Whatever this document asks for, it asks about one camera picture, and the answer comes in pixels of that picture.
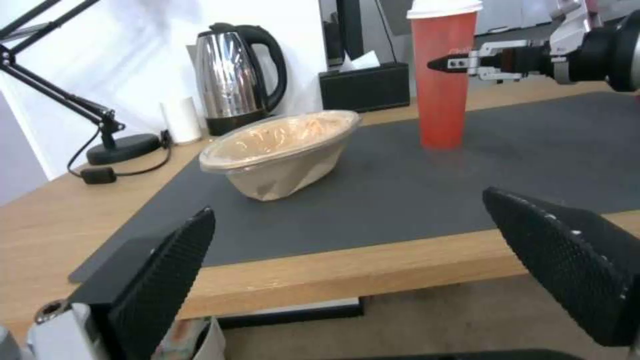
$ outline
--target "kettle handle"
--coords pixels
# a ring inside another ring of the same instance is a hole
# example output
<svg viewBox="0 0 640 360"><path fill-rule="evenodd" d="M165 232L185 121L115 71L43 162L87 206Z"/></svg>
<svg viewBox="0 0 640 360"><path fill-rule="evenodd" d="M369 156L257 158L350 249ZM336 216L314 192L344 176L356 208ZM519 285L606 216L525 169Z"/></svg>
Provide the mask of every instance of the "kettle handle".
<svg viewBox="0 0 640 360"><path fill-rule="evenodd" d="M269 55L273 60L273 63L276 65L276 70L278 71L278 83L276 84L276 88L273 90L273 93L267 95L266 106L267 111L271 112L278 106L278 103L282 100L284 96L285 90L287 90L287 66L284 62L284 56L282 55L282 50L278 45L276 39L274 39L271 34L265 29L262 29L260 26L252 26L252 25L239 25L236 26L236 31L240 34L240 37L244 39L248 46L248 51L253 53L253 60L256 62L255 68L257 69L258 76L262 76L262 70L260 68L260 63L257 61L257 57L251 48L253 44L262 44L265 45L269 49Z"/></svg>

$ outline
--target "tissue box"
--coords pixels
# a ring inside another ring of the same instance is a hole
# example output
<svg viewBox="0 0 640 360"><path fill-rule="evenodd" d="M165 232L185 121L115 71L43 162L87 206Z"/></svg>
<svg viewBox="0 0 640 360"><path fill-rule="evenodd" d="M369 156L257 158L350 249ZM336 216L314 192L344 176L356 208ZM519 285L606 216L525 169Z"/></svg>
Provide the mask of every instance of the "tissue box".
<svg viewBox="0 0 640 360"><path fill-rule="evenodd" d="M366 112L407 106L409 66L383 63L371 69L321 72L320 91L325 110Z"/></svg>

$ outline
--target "paper cup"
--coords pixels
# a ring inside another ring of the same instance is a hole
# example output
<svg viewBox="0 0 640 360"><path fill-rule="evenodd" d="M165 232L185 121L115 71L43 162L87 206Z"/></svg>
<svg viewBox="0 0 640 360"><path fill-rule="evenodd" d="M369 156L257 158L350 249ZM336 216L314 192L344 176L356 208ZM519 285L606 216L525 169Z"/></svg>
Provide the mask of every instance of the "paper cup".
<svg viewBox="0 0 640 360"><path fill-rule="evenodd" d="M413 33L420 142L425 147L453 149L462 144L468 77L431 70L427 64L472 50L481 8L478 0L414 0L407 13Z"/></svg>

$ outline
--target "bowl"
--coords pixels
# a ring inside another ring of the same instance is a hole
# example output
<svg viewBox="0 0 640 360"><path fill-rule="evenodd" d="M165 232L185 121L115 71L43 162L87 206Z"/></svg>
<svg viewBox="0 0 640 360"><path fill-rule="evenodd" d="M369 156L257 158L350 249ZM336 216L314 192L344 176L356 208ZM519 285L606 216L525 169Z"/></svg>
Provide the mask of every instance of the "bowl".
<svg viewBox="0 0 640 360"><path fill-rule="evenodd" d="M253 199L281 199L328 174L360 121L342 110L261 120L215 139L200 168L227 175Z"/></svg>

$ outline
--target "black desk mat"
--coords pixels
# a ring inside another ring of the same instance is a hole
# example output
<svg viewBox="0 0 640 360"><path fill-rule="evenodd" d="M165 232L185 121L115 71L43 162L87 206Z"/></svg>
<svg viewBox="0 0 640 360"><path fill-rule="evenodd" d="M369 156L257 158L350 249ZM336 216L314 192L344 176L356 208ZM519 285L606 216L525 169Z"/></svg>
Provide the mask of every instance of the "black desk mat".
<svg viewBox="0 0 640 360"><path fill-rule="evenodd" d="M640 102L596 93L473 111L455 151L423 150L415 120L363 127L333 172L274 202L247 199L195 158L69 279L206 204L218 219L204 260L214 266L491 229L490 185L601 213L639 209Z"/></svg>

